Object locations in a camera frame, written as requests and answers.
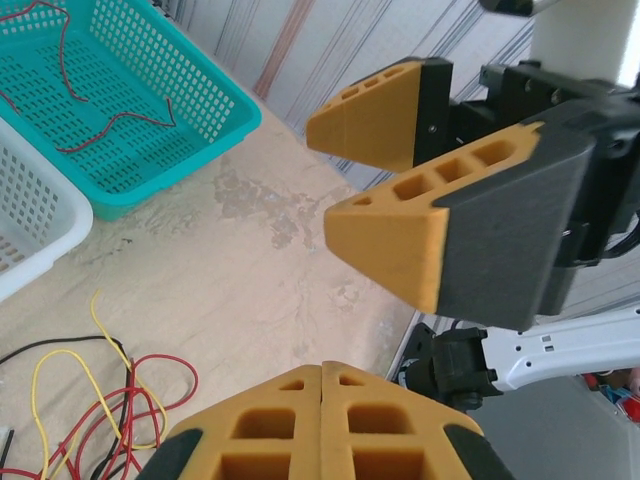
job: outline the table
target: table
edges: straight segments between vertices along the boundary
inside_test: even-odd
[[[0,355],[40,339],[96,333],[89,300],[101,289],[98,314],[130,356],[164,352],[197,367],[201,388],[170,413],[171,424],[301,364],[331,359],[386,373],[412,309],[326,249],[322,214],[354,192],[263,114],[242,144],[127,217],[96,220],[81,246],[0,304]],[[104,392],[123,386],[124,369],[106,342],[72,348]],[[0,368],[0,425],[16,429],[9,466],[41,465],[29,391],[37,360],[52,349]],[[188,374],[166,362],[139,373],[166,402],[189,387]],[[39,385],[54,448],[95,395],[71,357],[52,358]],[[106,426],[100,432],[103,441],[83,456],[84,474],[111,441]]]

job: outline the black metal bracket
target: black metal bracket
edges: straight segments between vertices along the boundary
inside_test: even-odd
[[[483,329],[449,330],[436,335],[419,323],[391,380],[456,410],[478,409],[484,397],[502,394],[493,386],[495,371],[485,363],[483,338]]]
[[[443,67],[438,62],[425,61],[423,68],[424,77],[442,76]],[[448,119],[446,132],[440,132],[437,138],[424,128],[416,132],[416,145],[423,147],[423,154],[414,157],[414,165],[516,123],[541,121],[549,129],[563,129],[566,135],[586,135],[595,143],[570,217],[556,237],[561,241],[553,271],[542,286],[539,304],[531,312],[557,315],[578,269],[620,256],[607,251],[607,244],[613,235],[627,231],[640,210],[640,90],[602,80],[576,80],[547,72],[539,62],[531,60],[512,67],[485,66],[480,83],[487,88],[484,100],[458,103],[450,99],[447,107],[439,108],[442,118]],[[435,82],[431,95],[448,97],[449,88],[450,83]],[[569,141],[566,136],[562,138],[566,138],[564,143]],[[545,188],[540,185],[536,191]],[[640,228],[637,230],[618,250],[626,253],[640,244]],[[437,313],[465,318],[469,315],[444,307]],[[473,316],[468,319],[483,322]]]

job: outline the robotic arm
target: robotic arm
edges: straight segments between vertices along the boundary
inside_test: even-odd
[[[582,1],[592,12],[640,5]],[[530,15],[556,2],[481,3]],[[576,2],[540,15],[544,29],[565,3]],[[640,210],[640,90],[615,83],[636,55],[636,23],[613,35],[624,48],[605,80],[544,61],[489,65],[487,98],[456,103],[449,62],[407,58],[309,119],[309,147],[398,173],[327,211],[329,248],[421,311],[490,327],[433,336],[405,362],[410,389],[465,410],[545,378],[640,363],[635,308],[534,326],[560,313],[580,268],[640,244],[635,227],[607,248]]]

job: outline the black wire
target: black wire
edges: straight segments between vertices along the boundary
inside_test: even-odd
[[[131,372],[127,368],[127,377],[125,380],[125,387],[128,387],[130,382],[131,382]],[[122,401],[122,411],[120,412],[120,420],[118,421],[118,431],[121,432],[121,434],[124,428],[124,423],[127,420],[128,404],[129,404],[129,395],[125,395],[124,400]],[[104,457],[104,459],[102,459],[102,461],[98,463],[98,465],[96,465],[96,468],[93,470],[93,473],[91,474],[90,480],[97,480],[100,477],[104,469],[107,468],[107,465],[115,455],[116,450],[118,449],[119,443],[120,443],[120,439],[116,435],[115,438],[113,439],[113,443],[111,444],[111,448],[109,449],[109,452],[107,453],[106,457]],[[109,477],[107,478],[111,478],[112,475],[113,475],[113,472],[109,474]]]
[[[118,340],[117,338],[111,337],[111,339],[113,340],[113,342],[118,346],[118,349],[120,349],[120,351],[122,352],[122,354],[126,357],[127,354],[124,351],[124,347],[122,346],[122,342],[120,340]],[[27,350],[31,350],[32,348],[36,348],[36,347],[41,347],[43,345],[51,345],[52,343],[74,343],[74,342],[86,342],[88,340],[106,340],[106,338],[104,337],[104,335],[87,335],[84,337],[70,337],[70,338],[52,338],[49,340],[40,340],[39,342],[34,342],[34,343],[30,343],[29,345],[25,345],[24,347],[21,347],[7,355],[5,355],[4,357],[0,358],[0,365],[3,365],[4,363],[8,362],[9,360],[11,360],[12,358],[20,355],[21,353],[26,352]],[[126,381],[125,381],[125,387],[129,386],[129,381],[131,379],[131,372],[129,371],[129,369],[127,368],[127,376],[126,376]],[[122,405],[122,413],[120,414],[120,420],[118,423],[118,430],[122,431],[123,427],[124,427],[124,423],[126,421],[127,418],[127,406],[128,406],[128,402],[129,402],[129,397],[128,395],[124,396],[124,400],[123,400],[123,405]],[[9,447],[11,446],[11,439],[13,438],[13,430],[10,432],[10,437],[7,438],[7,443],[5,443],[4,446],[4,451],[2,453],[2,457],[0,457],[0,468],[4,467],[4,463],[6,461],[6,456],[9,454]],[[118,448],[118,436],[116,435],[115,439],[113,440],[113,444],[111,445],[111,448],[109,449],[109,453],[107,453],[107,456],[104,458],[104,460],[102,460],[98,466],[95,468],[95,470],[93,471],[93,473],[91,474],[91,479],[95,480],[97,479],[100,474],[102,473],[102,471],[105,469],[105,467],[107,466],[107,464],[111,461],[111,459],[113,458],[116,449]]]
[[[7,464],[7,457],[9,456],[9,449],[11,448],[11,442],[13,441],[13,435],[16,431],[12,428],[9,430],[9,435],[7,435],[7,441],[4,442],[4,447],[2,449],[2,456],[0,457],[0,469],[3,469]]]
[[[638,223],[629,234],[604,252],[604,258],[620,258],[640,245],[640,212],[636,212]]]
[[[124,353],[124,349],[122,348],[122,342],[117,338],[111,337],[112,340],[118,345],[118,348],[122,353]],[[29,345],[25,345],[24,347],[19,348],[18,350],[11,352],[4,357],[0,358],[0,365],[11,360],[13,357],[20,355],[21,353],[26,352],[27,350],[31,350],[32,348],[41,347],[42,345],[51,345],[52,343],[74,343],[74,342],[86,342],[87,340],[106,340],[103,335],[87,335],[86,337],[71,337],[71,338],[52,338],[49,340],[40,340],[39,342],[30,343]]]
[[[119,474],[122,470],[124,470],[125,465],[127,464],[127,462],[122,462],[120,465],[118,465],[116,467],[115,470],[113,470],[108,476],[107,476],[107,480],[111,480],[113,477],[115,477],[117,474]]]

